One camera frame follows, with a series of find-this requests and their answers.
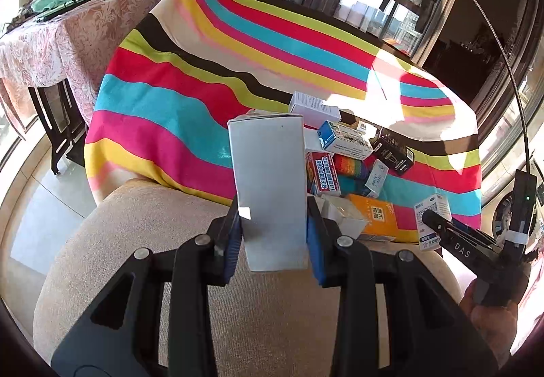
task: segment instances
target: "pink tablecloth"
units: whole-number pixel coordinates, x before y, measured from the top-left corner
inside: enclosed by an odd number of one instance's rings
[[[9,116],[18,118],[26,87],[67,78],[88,124],[115,49],[159,1],[93,0],[50,22],[31,20],[0,38],[0,95],[12,110]]]

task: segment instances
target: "black cable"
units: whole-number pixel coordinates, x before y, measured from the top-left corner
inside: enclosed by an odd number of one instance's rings
[[[499,37],[497,36],[497,33],[496,33],[495,29],[491,25],[491,22],[489,21],[488,16],[485,14],[485,12],[481,8],[481,6],[480,6],[480,4],[478,3],[477,0],[472,0],[472,1],[474,1],[474,4],[476,5],[476,7],[478,8],[478,10],[480,11],[480,13],[483,16],[483,19],[485,19],[485,22],[488,24],[489,28],[491,29],[491,33],[493,33],[495,41],[497,41],[497,45],[499,46],[500,53],[502,54],[502,56],[504,58],[504,62],[507,65],[508,74],[510,75],[510,79],[512,81],[513,92],[514,92],[514,94],[516,96],[517,107],[520,110],[520,121],[521,121],[521,128],[522,128],[522,132],[523,132],[523,143],[525,145],[526,171],[527,171],[527,173],[530,173],[530,165],[529,164],[530,164],[531,155],[530,155],[530,152],[529,152],[529,139],[527,137],[527,125],[525,124],[525,114],[523,113],[523,105],[521,104],[520,92],[519,92],[519,90],[517,88],[516,79],[513,76],[512,67],[510,66],[510,63],[508,62],[507,53],[504,51],[504,47],[500,43]]]

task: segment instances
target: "human hand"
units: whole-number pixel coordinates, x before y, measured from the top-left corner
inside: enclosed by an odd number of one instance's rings
[[[459,306],[493,351],[500,368],[510,357],[510,347],[516,337],[517,304],[510,301],[506,307],[476,305],[473,300],[475,285],[476,279],[464,292]]]

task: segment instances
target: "black box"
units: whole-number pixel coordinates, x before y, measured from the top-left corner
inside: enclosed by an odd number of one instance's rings
[[[391,131],[382,128],[370,139],[374,154],[397,174],[404,174],[413,165],[413,152],[393,139]]]

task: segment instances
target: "striped blanket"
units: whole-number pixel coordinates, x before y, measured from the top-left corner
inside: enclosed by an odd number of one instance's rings
[[[413,205],[437,191],[455,218],[480,226],[474,112],[391,48],[283,0],[162,0],[130,32],[86,138],[95,199],[142,177],[229,204],[227,121],[249,109],[286,112],[294,91],[338,105],[344,122],[388,127],[413,150],[414,167],[402,177],[390,171],[380,196],[394,204],[399,228],[413,231]]]

